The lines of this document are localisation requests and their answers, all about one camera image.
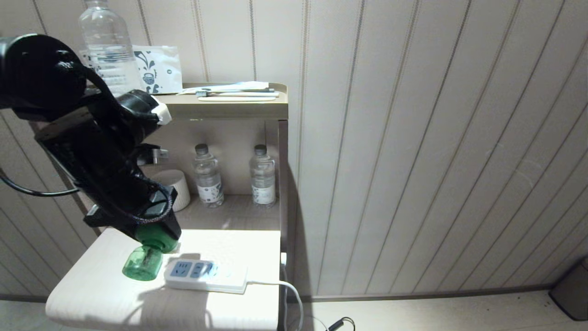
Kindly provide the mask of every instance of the trash can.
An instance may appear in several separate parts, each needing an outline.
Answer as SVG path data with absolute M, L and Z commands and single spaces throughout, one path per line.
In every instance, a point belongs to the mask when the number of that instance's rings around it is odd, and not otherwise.
M 573 320 L 588 320 L 588 257 L 549 291 L 553 301 Z

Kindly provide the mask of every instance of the floor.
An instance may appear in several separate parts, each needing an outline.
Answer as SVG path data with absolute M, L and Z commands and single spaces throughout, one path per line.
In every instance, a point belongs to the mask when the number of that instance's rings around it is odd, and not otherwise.
M 327 327 L 343 316 L 361 330 L 434 331 L 585 331 L 588 322 L 573 322 L 546 291 L 451 299 L 322 302 L 305 304 L 306 314 Z M 297 325 L 298 307 L 290 305 L 290 330 Z M 305 330 L 324 329 L 307 316 Z M 351 331 L 349 324 L 339 331 Z M 45 317 L 42 303 L 0 301 L 0 331 L 80 331 Z

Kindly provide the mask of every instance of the wooden shelf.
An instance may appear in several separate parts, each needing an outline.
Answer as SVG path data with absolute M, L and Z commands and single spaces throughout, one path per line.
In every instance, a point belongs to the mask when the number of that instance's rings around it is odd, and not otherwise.
M 224 83 L 186 83 L 184 88 L 220 85 Z M 285 85 L 269 83 L 280 94 L 265 102 L 210 102 L 200 101 L 193 94 L 156 95 L 168 105 L 172 118 L 181 120 L 287 120 L 288 90 Z
M 207 208 L 192 196 L 190 204 L 176 213 L 182 229 L 280 230 L 280 201 L 269 209 L 255 206 L 251 196 L 228 196 L 217 208 Z

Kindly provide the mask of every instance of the green plastic bottle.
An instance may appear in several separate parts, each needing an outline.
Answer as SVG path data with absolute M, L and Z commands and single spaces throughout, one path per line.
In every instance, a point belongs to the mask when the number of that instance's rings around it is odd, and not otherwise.
M 163 254 L 174 250 L 178 241 L 170 237 L 158 223 L 140 225 L 135 238 L 143 246 L 131 253 L 122 273 L 135 280 L 153 280 L 161 268 Z

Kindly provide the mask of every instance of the water bottle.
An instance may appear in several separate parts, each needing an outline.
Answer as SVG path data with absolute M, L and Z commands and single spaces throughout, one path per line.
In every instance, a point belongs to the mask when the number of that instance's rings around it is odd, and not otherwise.
M 225 201 L 219 161 L 208 151 L 206 144 L 198 144 L 194 149 L 196 150 L 194 173 L 198 195 L 208 208 L 217 208 Z
M 85 0 L 88 9 L 79 17 L 88 61 L 117 97 L 130 90 L 145 90 L 125 20 L 108 8 L 108 0 Z
M 276 163 L 265 145 L 256 145 L 249 161 L 253 204 L 271 208 L 276 202 Z

